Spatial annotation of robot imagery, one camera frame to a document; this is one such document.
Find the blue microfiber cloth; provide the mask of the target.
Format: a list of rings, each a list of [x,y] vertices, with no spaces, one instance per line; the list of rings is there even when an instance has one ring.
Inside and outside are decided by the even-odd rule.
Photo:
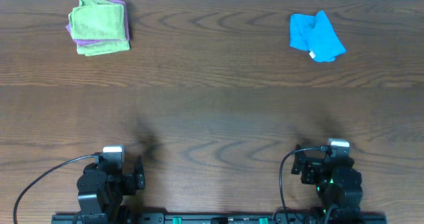
[[[290,46],[308,52],[315,62],[334,62],[337,56],[346,53],[324,11],[314,16],[291,15]]]

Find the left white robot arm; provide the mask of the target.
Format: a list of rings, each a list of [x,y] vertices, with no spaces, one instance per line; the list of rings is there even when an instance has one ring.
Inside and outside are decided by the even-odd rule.
[[[94,159],[77,181],[80,211],[72,223],[137,223],[136,215],[122,202],[146,186],[142,158],[137,157],[130,174],[123,173],[121,153],[95,153]]]

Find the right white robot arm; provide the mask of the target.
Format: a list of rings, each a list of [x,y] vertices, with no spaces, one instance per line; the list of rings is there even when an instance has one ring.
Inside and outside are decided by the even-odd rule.
[[[360,221],[363,196],[362,175],[353,168],[350,144],[330,139],[327,145],[295,147],[292,174],[301,175],[301,183],[314,185],[322,204],[315,214],[316,223],[355,223]]]

